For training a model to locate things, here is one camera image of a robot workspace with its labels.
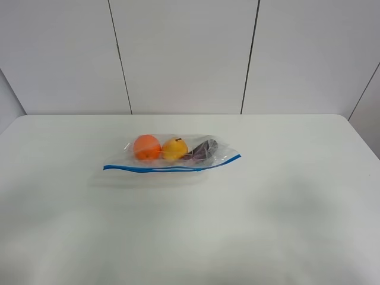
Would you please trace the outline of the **clear zip bag blue seal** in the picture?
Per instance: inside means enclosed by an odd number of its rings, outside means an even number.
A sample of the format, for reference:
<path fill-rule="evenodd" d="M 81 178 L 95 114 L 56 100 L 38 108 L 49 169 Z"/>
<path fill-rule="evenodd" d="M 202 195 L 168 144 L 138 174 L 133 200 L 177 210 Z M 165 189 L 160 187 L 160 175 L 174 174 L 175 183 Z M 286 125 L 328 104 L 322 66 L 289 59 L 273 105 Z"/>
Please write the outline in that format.
<path fill-rule="evenodd" d="M 241 155 L 224 143 L 221 139 L 213 135 L 183 135 L 183 134 L 144 134 L 153 135 L 161 144 L 161 154 L 156 160 L 138 160 L 134 156 L 133 145 L 134 141 L 141 135 L 128 141 L 121 154 L 112 157 L 104 166 L 104 170 L 123 170 L 132 173 L 170 173 L 170 172 L 200 172 L 220 166 L 227 165 L 239 158 Z M 218 150 L 212 158 L 201 161 L 194 160 L 165 160 L 162 158 L 162 145 L 173 137 L 182 138 L 187 146 L 188 152 L 200 145 L 206 140 L 214 139 L 218 142 Z"/>

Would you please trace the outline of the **dark purple eggplant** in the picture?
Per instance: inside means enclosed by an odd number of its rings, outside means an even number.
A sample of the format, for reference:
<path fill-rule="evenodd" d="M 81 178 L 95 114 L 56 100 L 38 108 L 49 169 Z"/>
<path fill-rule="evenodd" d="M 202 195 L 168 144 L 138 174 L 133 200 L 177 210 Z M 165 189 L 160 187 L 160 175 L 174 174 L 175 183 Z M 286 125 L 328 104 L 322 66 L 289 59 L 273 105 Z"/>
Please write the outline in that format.
<path fill-rule="evenodd" d="M 195 147 L 192 151 L 181 157 L 181 160 L 194 160 L 201 161 L 212 158 L 215 152 L 218 150 L 219 144 L 214 139 L 209 139 L 202 142 L 200 145 Z"/>

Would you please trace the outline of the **yellow pear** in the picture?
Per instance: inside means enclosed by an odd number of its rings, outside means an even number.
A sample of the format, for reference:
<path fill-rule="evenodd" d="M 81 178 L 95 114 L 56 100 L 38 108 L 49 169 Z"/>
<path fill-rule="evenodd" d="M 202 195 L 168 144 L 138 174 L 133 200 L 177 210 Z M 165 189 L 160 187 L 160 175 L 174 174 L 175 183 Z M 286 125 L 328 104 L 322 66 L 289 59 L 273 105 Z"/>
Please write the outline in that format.
<path fill-rule="evenodd" d="M 165 160 L 175 161 L 188 153 L 186 142 L 179 137 L 167 140 L 161 148 L 161 157 Z"/>

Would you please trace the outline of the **orange fruit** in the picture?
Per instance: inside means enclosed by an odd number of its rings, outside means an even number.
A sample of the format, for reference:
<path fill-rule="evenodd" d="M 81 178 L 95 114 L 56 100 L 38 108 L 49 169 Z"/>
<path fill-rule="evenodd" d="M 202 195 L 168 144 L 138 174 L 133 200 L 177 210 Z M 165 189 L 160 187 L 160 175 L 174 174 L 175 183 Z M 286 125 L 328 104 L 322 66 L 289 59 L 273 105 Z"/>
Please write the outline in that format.
<path fill-rule="evenodd" d="M 133 152 L 138 160 L 156 160 L 161 154 L 161 144 L 153 135 L 141 135 L 134 141 Z"/>

